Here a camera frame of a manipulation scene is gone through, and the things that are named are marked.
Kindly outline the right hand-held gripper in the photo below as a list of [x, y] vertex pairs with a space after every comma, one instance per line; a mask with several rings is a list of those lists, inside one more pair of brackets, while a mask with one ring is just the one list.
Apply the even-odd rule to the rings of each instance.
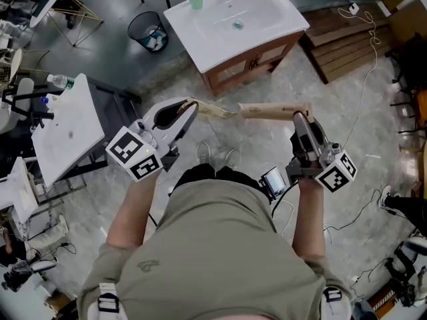
[[290, 141], [294, 157], [286, 167], [288, 180], [314, 179], [331, 193], [354, 181], [357, 168], [339, 143], [330, 142], [319, 121], [309, 123], [298, 111]]

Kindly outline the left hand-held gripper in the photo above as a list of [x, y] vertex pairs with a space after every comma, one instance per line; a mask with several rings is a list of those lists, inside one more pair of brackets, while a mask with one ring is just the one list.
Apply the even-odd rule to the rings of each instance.
[[161, 170], [169, 171], [179, 157], [175, 142], [195, 119], [198, 106], [188, 97], [153, 105], [129, 127], [122, 127], [106, 148], [111, 158], [139, 182]]

